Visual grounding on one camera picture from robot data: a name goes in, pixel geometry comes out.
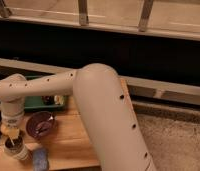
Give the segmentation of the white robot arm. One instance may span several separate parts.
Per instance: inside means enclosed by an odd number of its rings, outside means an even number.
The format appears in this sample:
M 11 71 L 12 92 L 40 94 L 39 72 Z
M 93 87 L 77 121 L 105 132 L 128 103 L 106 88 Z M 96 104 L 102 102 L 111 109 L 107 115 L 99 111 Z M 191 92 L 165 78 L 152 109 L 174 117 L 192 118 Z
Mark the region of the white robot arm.
M 73 95 L 102 171 L 157 171 L 117 72 L 104 64 L 28 80 L 0 80 L 2 119 L 17 126 L 27 96 Z

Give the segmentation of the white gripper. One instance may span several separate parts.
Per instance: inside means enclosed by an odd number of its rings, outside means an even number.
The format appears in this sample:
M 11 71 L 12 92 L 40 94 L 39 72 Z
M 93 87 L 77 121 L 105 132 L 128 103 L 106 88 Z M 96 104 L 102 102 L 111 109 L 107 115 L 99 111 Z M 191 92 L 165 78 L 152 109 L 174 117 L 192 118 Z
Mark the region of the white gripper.
M 0 104 L 2 123 L 9 127 L 8 137 L 15 145 L 14 140 L 19 137 L 20 130 L 17 128 L 24 116 L 24 101 L 15 100 L 12 102 L 2 102 Z

